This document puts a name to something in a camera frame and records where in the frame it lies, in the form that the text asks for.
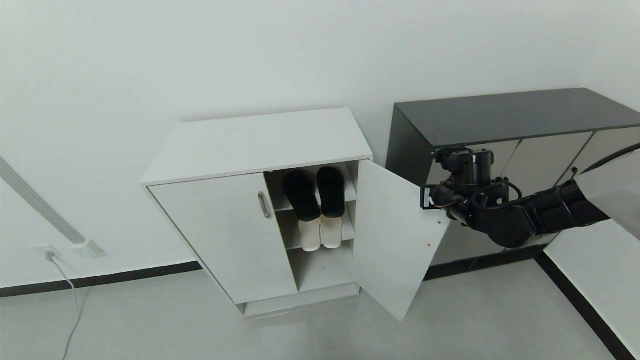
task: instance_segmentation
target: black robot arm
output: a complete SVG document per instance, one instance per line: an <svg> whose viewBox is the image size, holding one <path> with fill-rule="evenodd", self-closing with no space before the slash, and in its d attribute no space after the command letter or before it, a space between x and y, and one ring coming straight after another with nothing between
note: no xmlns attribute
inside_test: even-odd
<svg viewBox="0 0 640 360"><path fill-rule="evenodd" d="M522 197L509 179L491 179L491 151L455 148L434 155L451 175L438 185L422 188L422 208L445 210L449 218L487 234L500 246L515 249L546 234L609 219L585 198L573 179ZM509 201L509 188L517 199Z"/></svg>

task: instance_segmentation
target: white slipper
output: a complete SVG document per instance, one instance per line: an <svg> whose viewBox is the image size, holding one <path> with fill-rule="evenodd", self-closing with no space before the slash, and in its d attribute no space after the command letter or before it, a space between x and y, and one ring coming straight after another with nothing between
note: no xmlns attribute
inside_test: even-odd
<svg viewBox="0 0 640 360"><path fill-rule="evenodd" d="M327 249L337 249L342 244L342 218L320 216L320 237Z"/></svg>
<svg viewBox="0 0 640 360"><path fill-rule="evenodd" d="M311 221L299 221L302 250L307 252L320 249L320 218Z"/></svg>

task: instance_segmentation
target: open cabinet door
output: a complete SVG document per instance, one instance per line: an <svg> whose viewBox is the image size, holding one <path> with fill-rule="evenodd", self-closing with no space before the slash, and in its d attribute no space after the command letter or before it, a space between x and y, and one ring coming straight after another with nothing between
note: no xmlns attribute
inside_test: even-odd
<svg viewBox="0 0 640 360"><path fill-rule="evenodd" d="M369 160L358 169L356 282L402 321L450 220L420 208L420 188Z"/></svg>

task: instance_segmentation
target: white wall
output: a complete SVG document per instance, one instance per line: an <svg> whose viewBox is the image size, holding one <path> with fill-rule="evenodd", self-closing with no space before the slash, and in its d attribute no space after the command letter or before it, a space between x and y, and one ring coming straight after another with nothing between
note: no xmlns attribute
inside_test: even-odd
<svg viewBox="0 0 640 360"><path fill-rule="evenodd" d="M600 48L582 84L640 111L640 3L593 9ZM640 358L640 240L607 221L565 231L545 252Z"/></svg>
<svg viewBox="0 0 640 360"><path fill-rule="evenodd" d="M138 187L176 123L349 106L384 163L396 101L580 86L596 50L590 9L3 1L1 154L108 253L65 253L75 276L191 261ZM0 286L58 280L29 245L68 243L2 191Z"/></svg>

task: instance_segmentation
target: white cable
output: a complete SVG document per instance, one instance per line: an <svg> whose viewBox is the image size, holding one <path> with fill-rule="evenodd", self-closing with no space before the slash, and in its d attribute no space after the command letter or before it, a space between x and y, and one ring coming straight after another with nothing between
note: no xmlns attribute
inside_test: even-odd
<svg viewBox="0 0 640 360"><path fill-rule="evenodd" d="M69 283L69 285L71 285L71 291L73 291L73 294L74 294L74 303L76 304L76 313L78 314L78 319L76 320L76 324L74 325L74 328L71 330L71 334L69 334L69 339L67 340L67 347L65 347L65 354L62 356L62 360L65 360L67 358L67 352L69 351L69 344L71 343L71 337L74 335L74 332L76 331L76 327L78 327L78 323L80 322L80 317L82 316L82 313L80 312L80 307L78 307L78 299L76 297L76 287L74 286L74 283L72 283L71 280L69 280L69 278L65 275L65 272L62 271L60 266L55 262L54 260L55 256L56 255L53 251L47 251L45 253L45 259L47 261L50 261L54 265L56 265L56 268L58 268L62 276L65 277L65 280Z"/></svg>

